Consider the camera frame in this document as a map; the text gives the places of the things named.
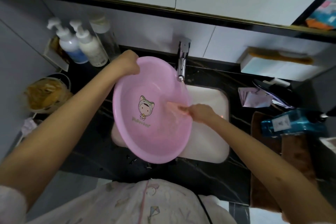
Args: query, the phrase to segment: chrome faucet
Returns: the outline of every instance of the chrome faucet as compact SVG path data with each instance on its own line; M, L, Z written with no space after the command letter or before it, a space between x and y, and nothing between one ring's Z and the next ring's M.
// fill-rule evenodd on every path
M186 76L186 61L189 54L191 40L189 38L182 38L178 45L178 65L177 65L177 80L184 82Z

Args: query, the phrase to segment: bottle with blue label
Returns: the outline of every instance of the bottle with blue label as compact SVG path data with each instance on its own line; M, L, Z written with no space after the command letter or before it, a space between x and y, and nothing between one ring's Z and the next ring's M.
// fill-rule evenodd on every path
M265 137L309 132L317 135L326 133L324 122L327 117L336 116L336 107L327 113L296 108L261 122L262 135Z
M50 18L48 20L48 29L57 28L56 35L59 37L59 45L77 64L88 62L88 58L79 48L78 38L70 32L68 28L63 28L59 18Z

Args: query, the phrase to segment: folded tissue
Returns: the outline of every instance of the folded tissue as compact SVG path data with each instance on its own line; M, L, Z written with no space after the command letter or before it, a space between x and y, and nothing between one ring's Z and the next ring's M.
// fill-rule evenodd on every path
M243 107L269 107L273 97L259 88L238 88L240 102Z

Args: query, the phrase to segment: hand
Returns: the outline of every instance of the hand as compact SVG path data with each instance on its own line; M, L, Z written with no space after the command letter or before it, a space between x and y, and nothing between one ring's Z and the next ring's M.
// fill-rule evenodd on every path
M138 55L131 51L124 51L119 57L111 62L111 65L117 65L117 68L120 69L122 76L132 75L140 73L140 67L137 64Z
M179 109L183 112L188 112L193 121L198 123L207 123L211 117L216 116L216 113L208 105L196 104L189 107L179 106Z

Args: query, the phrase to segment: sink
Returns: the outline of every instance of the sink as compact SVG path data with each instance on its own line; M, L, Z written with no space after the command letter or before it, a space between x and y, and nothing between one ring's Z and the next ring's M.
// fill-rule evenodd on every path
M229 120L229 100L223 92L191 85L187 85L187 89L193 104L209 105L218 115ZM116 145L127 147L116 124L113 125L111 137ZM221 163L228 157L229 150L229 145L211 128L193 122L189 141L179 157Z

